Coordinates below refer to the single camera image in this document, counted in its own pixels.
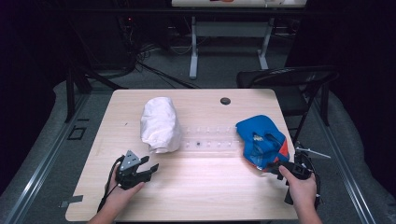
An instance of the table leg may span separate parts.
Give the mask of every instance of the table leg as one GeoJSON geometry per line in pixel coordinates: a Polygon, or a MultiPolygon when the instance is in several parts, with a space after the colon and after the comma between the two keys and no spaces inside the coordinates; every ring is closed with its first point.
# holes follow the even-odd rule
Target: table leg
{"type": "Polygon", "coordinates": [[[259,56],[259,61],[260,61],[260,66],[262,69],[268,69],[268,63],[265,60],[265,52],[268,49],[268,43],[270,42],[270,37],[273,29],[273,24],[274,24],[274,18],[271,18],[268,21],[267,28],[265,30],[265,37],[264,40],[262,41],[262,48],[257,50],[258,56],[259,56]]]}
{"type": "Polygon", "coordinates": [[[71,71],[69,70],[66,77],[66,93],[67,93],[67,117],[64,121],[69,122],[75,114],[75,95],[74,95],[74,80],[71,71]]]}
{"type": "Polygon", "coordinates": [[[320,96],[320,117],[326,126],[329,126],[328,119],[328,110],[329,110],[329,83],[324,84],[321,90],[320,96]]]}
{"type": "Polygon", "coordinates": [[[197,78],[198,67],[198,49],[197,49],[197,34],[196,34],[196,21],[195,17],[191,20],[191,65],[190,65],[190,79],[197,78]]]}

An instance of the white cloth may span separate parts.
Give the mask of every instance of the white cloth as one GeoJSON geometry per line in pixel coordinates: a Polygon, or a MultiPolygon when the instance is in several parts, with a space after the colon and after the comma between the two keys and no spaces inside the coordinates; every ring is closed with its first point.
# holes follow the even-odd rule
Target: white cloth
{"type": "Polygon", "coordinates": [[[180,148],[182,132],[169,97],[156,97],[145,104],[140,120],[140,137],[149,151],[165,153],[180,148]]]}

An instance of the black curtain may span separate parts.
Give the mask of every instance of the black curtain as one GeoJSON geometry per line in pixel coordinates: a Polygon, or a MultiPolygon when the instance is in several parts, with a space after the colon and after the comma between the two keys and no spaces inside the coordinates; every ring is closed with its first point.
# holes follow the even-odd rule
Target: black curtain
{"type": "Polygon", "coordinates": [[[53,88],[65,80],[71,62],[89,63],[66,17],[44,13],[33,0],[0,4],[3,192],[50,116],[53,88]]]}

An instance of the human hand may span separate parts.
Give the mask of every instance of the human hand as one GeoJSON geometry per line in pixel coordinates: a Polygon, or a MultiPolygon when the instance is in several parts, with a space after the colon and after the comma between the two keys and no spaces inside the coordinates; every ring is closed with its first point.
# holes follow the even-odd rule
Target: human hand
{"type": "Polygon", "coordinates": [[[89,221],[89,223],[112,223],[117,215],[128,205],[134,195],[141,190],[145,183],[141,182],[131,189],[122,189],[116,181],[116,172],[118,166],[115,167],[108,188],[108,196],[102,209],[89,221]]]}
{"type": "Polygon", "coordinates": [[[312,174],[308,179],[296,178],[286,167],[279,166],[279,172],[285,176],[289,182],[290,196],[293,199],[294,208],[297,212],[301,209],[314,209],[317,195],[317,182],[312,174]]]}

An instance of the metal frame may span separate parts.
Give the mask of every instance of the metal frame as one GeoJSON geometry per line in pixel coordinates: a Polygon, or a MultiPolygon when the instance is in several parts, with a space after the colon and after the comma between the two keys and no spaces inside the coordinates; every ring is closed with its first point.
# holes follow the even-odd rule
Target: metal frame
{"type": "Polygon", "coordinates": [[[376,223],[375,219],[361,193],[361,188],[355,180],[352,172],[349,169],[347,161],[344,158],[344,155],[341,151],[341,148],[338,146],[337,141],[332,135],[332,130],[330,127],[326,126],[323,122],[321,122],[321,117],[319,114],[319,103],[317,100],[312,104],[312,111],[314,112],[315,119],[319,124],[321,130],[325,133],[327,137],[327,141],[329,142],[332,152],[334,153],[334,160],[337,164],[338,170],[340,171],[341,177],[344,180],[344,184],[346,185],[346,190],[350,196],[351,201],[355,205],[356,211],[358,213],[359,218],[361,219],[361,223],[376,223]]]}
{"type": "Polygon", "coordinates": [[[268,49],[274,18],[268,22],[225,22],[225,21],[197,21],[191,20],[191,65],[190,79],[197,78],[198,48],[197,36],[239,36],[239,37],[263,37],[262,48],[257,50],[260,66],[268,68],[265,60],[265,52],[268,49]]]}
{"type": "Polygon", "coordinates": [[[301,9],[270,10],[272,8],[208,8],[208,7],[183,7],[183,8],[55,8],[42,6],[45,12],[54,15],[63,14],[112,14],[135,16],[227,16],[227,17],[298,17],[298,18],[338,18],[344,12],[331,12],[328,10],[307,11],[301,9]]]}
{"type": "Polygon", "coordinates": [[[58,158],[58,155],[60,153],[60,147],[64,139],[67,137],[67,134],[72,131],[74,124],[77,121],[77,116],[82,110],[83,106],[87,103],[88,98],[88,94],[81,94],[81,96],[79,97],[76,105],[76,115],[71,118],[69,123],[66,123],[62,127],[59,135],[54,141],[52,148],[37,166],[37,168],[35,169],[35,173],[29,180],[20,198],[17,200],[14,207],[8,214],[6,223],[23,223],[23,220],[29,210],[30,205],[33,203],[35,196],[40,191],[41,186],[44,184],[47,175],[50,173],[52,165],[58,158]]]}

